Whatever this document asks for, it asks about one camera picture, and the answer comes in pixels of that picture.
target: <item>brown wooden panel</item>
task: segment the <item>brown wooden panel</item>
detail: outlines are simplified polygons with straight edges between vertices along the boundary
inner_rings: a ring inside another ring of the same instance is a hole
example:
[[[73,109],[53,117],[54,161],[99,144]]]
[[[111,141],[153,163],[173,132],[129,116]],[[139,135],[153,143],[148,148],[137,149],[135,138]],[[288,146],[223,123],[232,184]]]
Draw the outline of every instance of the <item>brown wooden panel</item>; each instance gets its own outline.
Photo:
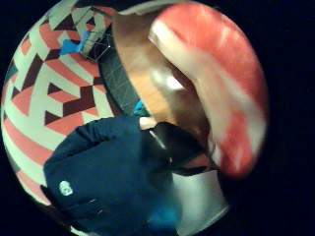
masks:
[[[113,35],[120,59],[139,97],[158,121],[168,121],[206,145],[209,123],[192,83],[148,40],[158,12],[143,16],[116,14]],[[183,89],[167,85],[175,78]]]

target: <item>white stripe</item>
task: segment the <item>white stripe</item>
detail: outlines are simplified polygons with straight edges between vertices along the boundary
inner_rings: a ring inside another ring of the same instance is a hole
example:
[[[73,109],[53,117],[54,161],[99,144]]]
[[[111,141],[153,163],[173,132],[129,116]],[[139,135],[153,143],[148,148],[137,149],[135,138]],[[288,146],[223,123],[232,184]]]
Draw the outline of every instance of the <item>white stripe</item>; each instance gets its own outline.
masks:
[[[6,129],[2,130],[2,137],[7,151],[19,168],[38,185],[46,185],[42,167],[19,150],[9,137]]]

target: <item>navy sleeve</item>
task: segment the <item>navy sleeve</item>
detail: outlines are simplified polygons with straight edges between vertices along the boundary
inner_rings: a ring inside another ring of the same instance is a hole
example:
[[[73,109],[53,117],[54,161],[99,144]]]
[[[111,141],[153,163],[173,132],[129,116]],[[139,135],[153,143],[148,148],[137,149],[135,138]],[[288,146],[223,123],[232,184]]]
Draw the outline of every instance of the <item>navy sleeve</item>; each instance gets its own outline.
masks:
[[[102,118],[77,127],[57,147],[45,165],[92,148],[100,142],[140,133],[139,119],[135,116]]]

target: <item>red and white maze pattern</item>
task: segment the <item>red and white maze pattern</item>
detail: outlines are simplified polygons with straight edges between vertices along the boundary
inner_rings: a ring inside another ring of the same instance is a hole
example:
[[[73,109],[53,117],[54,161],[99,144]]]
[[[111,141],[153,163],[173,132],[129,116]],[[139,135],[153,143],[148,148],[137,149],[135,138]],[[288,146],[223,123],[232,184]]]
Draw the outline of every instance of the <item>red and white maze pattern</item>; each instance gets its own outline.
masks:
[[[79,41],[84,30],[110,25],[100,12],[75,8],[75,2],[61,1],[30,29],[12,59],[1,99],[9,159],[26,192],[47,206],[50,202],[39,188],[45,185],[44,161],[77,126],[114,115],[97,63],[79,53],[59,56],[64,39]]]

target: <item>red stripe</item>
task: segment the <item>red stripe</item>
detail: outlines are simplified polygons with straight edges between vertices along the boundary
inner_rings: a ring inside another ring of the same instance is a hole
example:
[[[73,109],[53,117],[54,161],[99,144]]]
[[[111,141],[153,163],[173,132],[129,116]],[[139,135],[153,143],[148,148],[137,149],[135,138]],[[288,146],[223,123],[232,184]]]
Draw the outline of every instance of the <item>red stripe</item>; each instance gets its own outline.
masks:
[[[22,134],[9,119],[6,119],[4,122],[4,129],[7,131],[9,137],[13,143],[20,149],[27,157],[33,160],[39,165],[48,159],[52,154],[50,149],[47,149],[38,143],[30,140],[27,136]]]
[[[39,27],[39,33],[43,42],[47,45],[48,49],[59,49],[60,44],[58,37],[63,33],[62,30],[54,31],[51,30],[49,24],[44,24]]]
[[[46,205],[51,205],[49,199],[40,190],[39,185],[35,183],[28,175],[26,175],[23,171],[19,171],[17,173],[17,177],[19,181],[24,186],[26,186],[35,196],[41,199]]]
[[[31,42],[30,42],[29,39],[25,40],[25,41],[22,43],[22,45],[21,45],[21,50],[22,50],[23,55],[27,55],[27,54],[28,54],[28,52],[29,52],[31,46],[32,46],[32,45],[31,45]]]
[[[79,86],[79,87],[86,87],[89,84],[77,76],[76,73],[71,71],[63,62],[56,60],[50,60],[44,62],[48,67],[50,67],[56,74],[59,74],[65,80]]]
[[[71,53],[71,58],[93,77],[99,77],[97,63],[83,58],[79,53]]]
[[[222,172],[238,177],[244,176],[252,169],[257,156],[254,156],[251,150],[246,118],[243,113],[232,114],[225,138],[219,145],[222,155],[220,165]]]

